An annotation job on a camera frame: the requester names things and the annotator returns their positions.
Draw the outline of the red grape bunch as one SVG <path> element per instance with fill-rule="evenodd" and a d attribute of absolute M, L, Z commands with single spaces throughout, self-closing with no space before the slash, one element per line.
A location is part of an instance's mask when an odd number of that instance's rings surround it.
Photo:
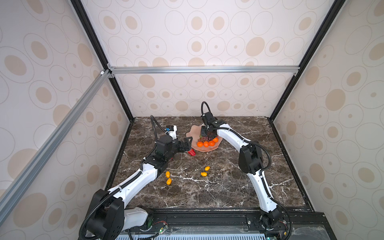
<path fill-rule="evenodd" d="M 215 136 L 200 136 L 200 138 L 198 139 L 199 142 L 209 142 L 209 141 L 212 141 L 213 139 L 215 138 Z"/>

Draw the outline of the strawberry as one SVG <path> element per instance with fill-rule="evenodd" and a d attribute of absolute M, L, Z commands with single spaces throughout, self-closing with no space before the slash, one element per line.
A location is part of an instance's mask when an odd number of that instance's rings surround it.
<path fill-rule="evenodd" d="M 191 156 L 195 156 L 195 155 L 196 155 L 196 152 L 195 152 L 194 149 L 189 150 L 188 153 L 189 153 L 189 155 L 191 155 Z"/>

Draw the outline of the pink wavy fruit bowl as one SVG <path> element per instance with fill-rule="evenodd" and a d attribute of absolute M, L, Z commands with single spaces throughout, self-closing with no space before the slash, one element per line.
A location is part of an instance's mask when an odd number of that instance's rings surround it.
<path fill-rule="evenodd" d="M 186 137 L 192 137 L 192 148 L 195 151 L 199 152 L 211 152 L 213 150 L 216 150 L 223 138 L 218 136 L 203 136 L 202 135 L 202 126 L 196 126 L 193 125 L 191 127 L 191 130 L 186 133 Z"/>

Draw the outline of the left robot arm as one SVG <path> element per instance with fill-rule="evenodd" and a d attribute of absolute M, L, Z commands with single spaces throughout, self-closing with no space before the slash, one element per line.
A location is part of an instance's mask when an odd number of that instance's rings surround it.
<path fill-rule="evenodd" d="M 95 192 L 80 226 L 80 240 L 114 240 L 122 231 L 146 223 L 150 212 L 139 207 L 128 210 L 128 203 L 166 170 L 176 154 L 192 149 L 193 138 L 178 140 L 176 126 L 166 126 L 161 130 L 164 135 L 154 134 L 155 145 L 134 174 L 107 191 Z"/>

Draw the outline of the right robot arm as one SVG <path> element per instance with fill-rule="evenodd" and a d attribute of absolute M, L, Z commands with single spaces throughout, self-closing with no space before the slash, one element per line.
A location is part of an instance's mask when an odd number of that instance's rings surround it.
<path fill-rule="evenodd" d="M 274 199 L 265 176 L 272 165 L 268 151 L 258 142 L 253 142 L 231 128 L 226 122 L 214 117 L 207 102 L 201 104 L 203 136 L 221 137 L 239 152 L 239 168 L 249 177 L 257 194 L 261 209 L 260 222 L 265 230 L 278 226 L 285 207 Z"/>

